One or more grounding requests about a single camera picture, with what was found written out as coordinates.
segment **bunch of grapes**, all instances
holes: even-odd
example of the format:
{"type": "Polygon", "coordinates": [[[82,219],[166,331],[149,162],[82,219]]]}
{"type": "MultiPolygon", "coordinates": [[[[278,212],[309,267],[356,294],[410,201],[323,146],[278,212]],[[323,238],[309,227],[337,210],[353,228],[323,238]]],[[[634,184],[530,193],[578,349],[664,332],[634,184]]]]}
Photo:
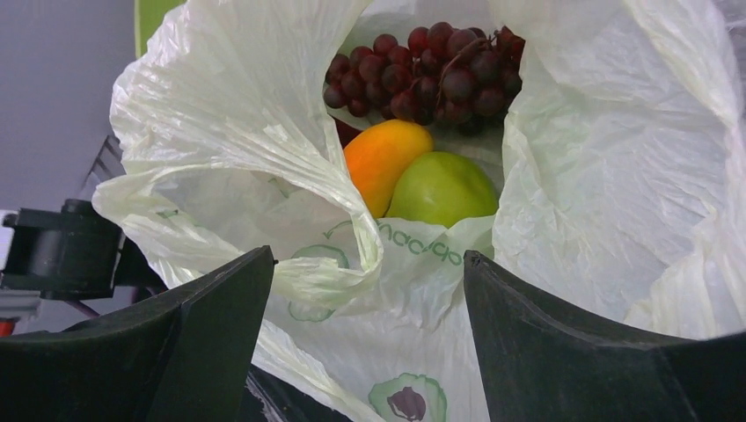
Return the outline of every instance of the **bunch of grapes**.
{"type": "Polygon", "coordinates": [[[406,44],[385,33],[373,48],[334,56],[326,72],[326,105],[347,107],[355,117],[378,112],[387,120],[457,127],[463,135],[502,125],[522,86],[523,39],[506,27],[487,36],[439,22],[414,28],[406,44]]]}

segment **black mechanical part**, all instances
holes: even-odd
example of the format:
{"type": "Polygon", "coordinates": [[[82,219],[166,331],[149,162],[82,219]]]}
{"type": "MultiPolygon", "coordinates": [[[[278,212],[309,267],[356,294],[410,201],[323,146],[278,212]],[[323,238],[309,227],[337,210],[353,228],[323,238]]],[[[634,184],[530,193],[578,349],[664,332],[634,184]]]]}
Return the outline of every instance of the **black mechanical part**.
{"type": "Polygon", "coordinates": [[[1,288],[84,301],[112,297],[116,286],[163,287],[137,246],[122,243],[121,229],[89,201],[66,200],[60,213],[22,208],[3,225],[14,234],[1,288]]]}
{"type": "Polygon", "coordinates": [[[3,419],[233,422],[273,272],[265,246],[66,331],[0,338],[3,419]]]}
{"type": "Polygon", "coordinates": [[[464,291],[492,421],[746,420],[746,333],[707,341],[618,324],[476,251],[464,291]]]}

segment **black plastic holder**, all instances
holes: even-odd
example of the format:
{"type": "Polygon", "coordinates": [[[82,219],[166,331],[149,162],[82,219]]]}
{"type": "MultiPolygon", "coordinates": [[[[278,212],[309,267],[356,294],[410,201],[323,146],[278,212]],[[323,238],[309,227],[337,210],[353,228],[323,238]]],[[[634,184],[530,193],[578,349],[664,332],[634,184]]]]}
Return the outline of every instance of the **black plastic holder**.
{"type": "Polygon", "coordinates": [[[693,341],[637,330],[474,251],[464,290],[494,422],[746,420],[746,333],[693,341]]]}
{"type": "Polygon", "coordinates": [[[0,338],[3,420],[236,420],[273,272],[263,247],[63,332],[0,338]]]}

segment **gray wall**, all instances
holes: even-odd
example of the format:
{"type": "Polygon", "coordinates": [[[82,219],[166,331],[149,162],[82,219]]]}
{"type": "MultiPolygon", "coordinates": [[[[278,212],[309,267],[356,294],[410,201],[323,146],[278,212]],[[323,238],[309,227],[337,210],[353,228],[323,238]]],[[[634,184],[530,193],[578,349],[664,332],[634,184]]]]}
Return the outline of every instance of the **gray wall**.
{"type": "Polygon", "coordinates": [[[0,0],[0,209],[77,196],[135,59],[133,0],[0,0]]]}

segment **grape stem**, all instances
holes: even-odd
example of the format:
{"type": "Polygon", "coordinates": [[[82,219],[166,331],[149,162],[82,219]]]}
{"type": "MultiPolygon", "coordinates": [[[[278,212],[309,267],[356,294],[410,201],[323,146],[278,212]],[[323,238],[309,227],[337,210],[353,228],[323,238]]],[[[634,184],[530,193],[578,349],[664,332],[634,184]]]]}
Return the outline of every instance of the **grape stem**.
{"type": "Polygon", "coordinates": [[[438,90],[438,99],[435,102],[435,107],[438,107],[441,104],[442,81],[445,78],[445,74],[448,73],[448,70],[450,69],[450,67],[456,64],[459,60],[461,60],[461,57],[463,57],[465,53],[470,53],[473,55],[476,51],[480,49],[489,49],[490,42],[491,42],[490,40],[485,40],[484,38],[477,38],[476,40],[467,44],[464,48],[461,48],[461,51],[458,52],[456,57],[451,59],[451,61],[445,65],[445,67],[443,68],[441,72],[441,81],[439,83],[440,89],[438,90]]]}

